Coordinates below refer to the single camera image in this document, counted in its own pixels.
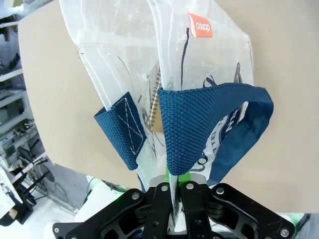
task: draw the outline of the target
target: transparent plastic bag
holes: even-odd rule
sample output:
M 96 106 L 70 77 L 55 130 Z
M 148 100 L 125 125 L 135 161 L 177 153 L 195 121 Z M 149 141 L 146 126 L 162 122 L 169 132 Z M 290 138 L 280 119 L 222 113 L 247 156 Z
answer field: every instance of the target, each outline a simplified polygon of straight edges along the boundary
M 106 110 L 126 92 L 138 107 L 147 135 L 137 158 L 145 189 L 166 168 L 164 135 L 152 129 L 158 82 L 174 91 L 225 82 L 253 85 L 250 39 L 213 0 L 60 0 L 60 5 Z M 188 13 L 206 18 L 212 37 L 195 38 Z M 226 136 L 245 107 L 221 119 L 191 172 L 209 177 L 220 144 L 213 136 L 222 130 Z

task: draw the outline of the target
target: blue nylon webbing strap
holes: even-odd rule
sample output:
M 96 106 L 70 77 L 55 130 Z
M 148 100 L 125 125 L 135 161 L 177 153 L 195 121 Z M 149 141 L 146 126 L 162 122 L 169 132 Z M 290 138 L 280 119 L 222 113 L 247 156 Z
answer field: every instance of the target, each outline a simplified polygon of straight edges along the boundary
M 94 118 L 127 167 L 137 169 L 136 158 L 146 135 L 131 94 L 123 95 L 109 111 L 102 108 Z
M 257 142 L 274 109 L 264 88 L 241 83 L 185 91 L 160 89 L 158 94 L 167 166 L 172 175 L 190 170 L 219 120 L 249 102 L 245 117 L 221 142 L 208 184 L 219 182 Z

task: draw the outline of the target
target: orange tag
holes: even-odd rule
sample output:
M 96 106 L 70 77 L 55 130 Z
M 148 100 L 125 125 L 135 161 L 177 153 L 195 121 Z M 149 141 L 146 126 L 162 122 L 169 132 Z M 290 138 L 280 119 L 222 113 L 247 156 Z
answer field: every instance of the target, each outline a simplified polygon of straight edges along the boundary
M 194 37 L 213 37 L 213 29 L 208 19 L 192 13 L 187 13 L 191 22 L 191 33 Z

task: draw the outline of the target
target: beige cardboard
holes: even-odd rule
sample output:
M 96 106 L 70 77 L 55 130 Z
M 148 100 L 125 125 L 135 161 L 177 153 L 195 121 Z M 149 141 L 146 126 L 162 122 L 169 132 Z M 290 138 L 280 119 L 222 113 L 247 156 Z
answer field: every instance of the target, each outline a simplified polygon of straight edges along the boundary
M 319 212 L 319 1 L 218 3 L 250 35 L 255 85 L 275 103 L 269 127 L 224 182 L 276 212 Z M 93 119 L 102 103 L 57 0 L 21 21 L 19 41 L 32 111 L 50 158 L 140 187 Z
M 102 102 L 66 30 L 58 1 L 19 23 L 23 76 L 52 161 L 127 187 L 141 185 L 94 120 Z

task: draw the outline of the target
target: stitching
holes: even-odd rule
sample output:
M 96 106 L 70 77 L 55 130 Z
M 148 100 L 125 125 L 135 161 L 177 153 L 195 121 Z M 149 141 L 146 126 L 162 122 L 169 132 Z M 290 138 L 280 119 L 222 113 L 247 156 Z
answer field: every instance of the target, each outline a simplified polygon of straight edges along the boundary
M 128 126 L 128 131 L 129 131 L 129 135 L 130 135 L 130 140 L 131 140 L 131 143 L 132 143 L 132 147 L 130 147 L 130 149 L 131 149 L 131 151 L 132 151 L 132 153 L 134 154 L 134 155 L 136 155 L 137 154 L 137 152 L 139 151 L 139 149 L 140 149 L 140 147 L 142 146 L 142 143 L 143 143 L 143 139 L 144 139 L 144 137 L 143 137 L 143 135 L 141 134 L 141 131 L 140 131 L 140 129 L 139 129 L 139 127 L 138 127 L 138 125 L 137 125 L 137 123 L 136 123 L 136 121 L 135 121 L 135 119 L 134 119 L 134 117 L 133 117 L 133 114 L 132 114 L 132 111 L 131 111 L 131 108 L 130 108 L 130 105 L 128 104 L 128 100 L 127 100 L 127 98 L 123 98 L 123 99 L 121 99 L 119 102 L 117 102 L 114 106 L 116 106 L 116 105 L 118 105 L 119 103 L 121 103 L 123 100 L 125 100 L 125 114 L 126 114 L 126 122 L 125 122 L 125 120 L 123 120 L 119 115 L 117 115 L 127 126 Z M 129 108 L 129 110 L 130 110 L 130 113 L 131 113 L 131 116 L 132 116 L 132 118 L 133 118 L 133 120 L 134 120 L 134 123 L 135 123 L 135 125 L 136 125 L 136 127 L 137 127 L 137 129 L 138 129 L 138 131 L 139 131 L 139 133 L 137 133 L 132 127 L 130 127 L 130 125 L 129 125 L 129 120 L 128 120 L 128 113 L 127 113 L 127 107 Z M 138 149 L 136 150 L 136 152 L 134 152 L 134 145 L 133 145 L 133 141 L 132 141 L 132 136 L 131 136 L 131 132 L 130 132 L 130 129 L 131 130 L 133 130 L 133 132 L 134 133 L 136 133 L 139 137 L 141 137 L 142 138 L 142 140 L 141 140 L 141 143 L 140 143 L 140 146 L 138 147 Z

